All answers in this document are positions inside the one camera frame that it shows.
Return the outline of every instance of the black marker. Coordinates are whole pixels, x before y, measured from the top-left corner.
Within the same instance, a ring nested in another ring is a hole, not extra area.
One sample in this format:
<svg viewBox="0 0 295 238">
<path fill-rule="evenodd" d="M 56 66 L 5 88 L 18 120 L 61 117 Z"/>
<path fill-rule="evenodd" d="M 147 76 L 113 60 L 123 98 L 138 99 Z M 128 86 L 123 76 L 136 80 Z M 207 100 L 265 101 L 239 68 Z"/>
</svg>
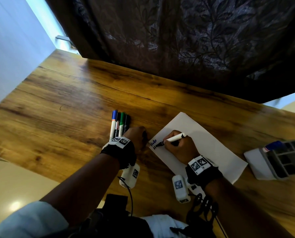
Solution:
<svg viewBox="0 0 295 238">
<path fill-rule="evenodd" d="M 177 140 L 180 140 L 180 139 L 182 139 L 182 138 L 184 138 L 186 136 L 187 135 L 185 135 L 185 133 L 180 133 L 180 134 L 175 135 L 175 136 L 173 136 L 171 138 L 168 138 L 167 141 L 169 141 L 169 142 L 172 143 L 172 142 L 177 141 Z M 157 145 L 155 145 L 155 147 L 160 147 L 160 146 L 164 146 L 164 141 L 159 142 Z"/>
<path fill-rule="evenodd" d="M 124 122 L 124 133 L 129 129 L 130 127 L 130 122 L 131 122 L 131 117 L 130 115 L 126 115 L 126 121 Z"/>
<path fill-rule="evenodd" d="M 121 113 L 118 112 L 117 119 L 115 121 L 114 138 L 118 137 L 119 135 L 120 118 L 121 118 Z"/>
</svg>

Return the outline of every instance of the hand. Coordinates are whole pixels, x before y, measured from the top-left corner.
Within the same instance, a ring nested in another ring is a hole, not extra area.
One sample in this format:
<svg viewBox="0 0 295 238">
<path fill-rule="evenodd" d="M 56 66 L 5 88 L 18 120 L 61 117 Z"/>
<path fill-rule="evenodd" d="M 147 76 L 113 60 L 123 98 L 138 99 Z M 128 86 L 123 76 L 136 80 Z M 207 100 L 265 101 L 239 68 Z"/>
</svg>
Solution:
<svg viewBox="0 0 295 238">
<path fill-rule="evenodd" d="M 147 138 L 146 135 L 143 135 L 144 132 L 145 127 L 140 126 L 129 128 L 128 131 L 126 131 L 123 135 L 124 137 L 132 141 L 136 153 L 146 146 Z"/>
<path fill-rule="evenodd" d="M 180 134 L 180 131 L 173 130 L 168 136 L 166 136 L 164 140 L 165 148 L 171 152 L 181 163 L 188 165 L 188 162 L 200 154 L 192 140 L 191 137 L 186 136 L 179 141 L 178 146 L 172 145 L 170 142 L 166 141 L 166 139 L 173 137 L 175 135 Z"/>
</svg>

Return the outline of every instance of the green marker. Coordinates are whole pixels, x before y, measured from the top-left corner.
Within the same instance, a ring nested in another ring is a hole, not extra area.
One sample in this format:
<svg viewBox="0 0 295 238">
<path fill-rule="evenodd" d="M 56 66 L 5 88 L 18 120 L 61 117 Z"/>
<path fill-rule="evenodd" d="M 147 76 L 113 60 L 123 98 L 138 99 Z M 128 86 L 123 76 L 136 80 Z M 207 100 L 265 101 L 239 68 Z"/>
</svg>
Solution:
<svg viewBox="0 0 295 238">
<path fill-rule="evenodd" d="M 122 112 L 121 119 L 120 119 L 120 126 L 119 126 L 119 137 L 122 137 L 123 135 L 125 118 L 126 118 L 126 113 Z"/>
</svg>

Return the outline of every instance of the forearm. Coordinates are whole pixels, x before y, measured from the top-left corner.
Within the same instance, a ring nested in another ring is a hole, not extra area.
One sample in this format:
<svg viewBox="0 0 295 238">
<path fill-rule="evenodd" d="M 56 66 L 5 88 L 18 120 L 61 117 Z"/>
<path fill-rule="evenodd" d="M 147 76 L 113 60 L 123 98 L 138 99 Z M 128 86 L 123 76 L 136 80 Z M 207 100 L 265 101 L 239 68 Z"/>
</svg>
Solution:
<svg viewBox="0 0 295 238">
<path fill-rule="evenodd" d="M 218 218 L 228 237 L 293 238 L 287 230 L 225 178 L 210 182 L 205 188 L 205 193 L 218 203 Z"/>
<path fill-rule="evenodd" d="M 79 224 L 97 208 L 119 169 L 117 159 L 99 154 L 55 187 L 41 201 L 57 209 L 70 226 Z"/>
</svg>

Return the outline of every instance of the white plastic device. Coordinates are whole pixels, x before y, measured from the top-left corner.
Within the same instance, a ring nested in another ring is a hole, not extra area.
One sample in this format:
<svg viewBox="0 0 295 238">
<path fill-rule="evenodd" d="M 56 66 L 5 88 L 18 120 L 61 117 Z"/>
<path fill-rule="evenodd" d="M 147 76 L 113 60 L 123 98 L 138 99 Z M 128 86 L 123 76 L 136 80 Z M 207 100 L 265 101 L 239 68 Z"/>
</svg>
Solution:
<svg viewBox="0 0 295 238">
<path fill-rule="evenodd" d="M 188 187 L 187 187 L 187 181 L 185 181 L 185 178 L 181 175 L 174 176 L 172 178 L 174 191 L 176 199 L 180 203 L 187 203 L 191 200 L 190 196 L 188 195 Z"/>
<path fill-rule="evenodd" d="M 127 184 L 127 186 L 132 189 L 138 178 L 140 172 L 140 166 L 135 163 L 134 166 L 129 166 L 129 168 L 123 169 L 121 179 Z M 120 180 L 119 184 L 126 188 L 126 185 Z"/>
</svg>

